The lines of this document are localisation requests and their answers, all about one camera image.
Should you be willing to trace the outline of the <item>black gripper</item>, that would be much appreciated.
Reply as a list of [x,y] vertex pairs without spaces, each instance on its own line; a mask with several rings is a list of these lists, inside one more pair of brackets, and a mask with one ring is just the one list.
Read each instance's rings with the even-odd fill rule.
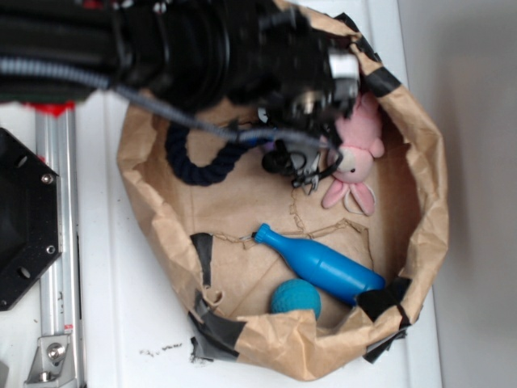
[[315,190],[337,169],[337,162],[320,162],[325,150],[342,143],[335,121],[352,113],[359,63],[347,39],[313,28],[297,6],[263,16],[259,36],[279,81],[258,110],[270,131],[263,168],[290,177],[294,188]]

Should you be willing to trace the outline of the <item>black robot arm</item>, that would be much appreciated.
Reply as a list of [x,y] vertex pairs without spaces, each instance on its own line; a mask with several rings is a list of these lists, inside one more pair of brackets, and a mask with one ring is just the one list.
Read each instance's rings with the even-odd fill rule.
[[[184,183],[219,183],[268,144],[266,171],[315,188],[344,159],[334,122],[351,114],[359,65],[346,40],[273,1],[2,2],[2,102],[60,105],[98,90],[169,120],[166,157]],[[257,108],[263,125],[197,118],[223,99]],[[226,141],[204,167],[187,155],[192,129]]]

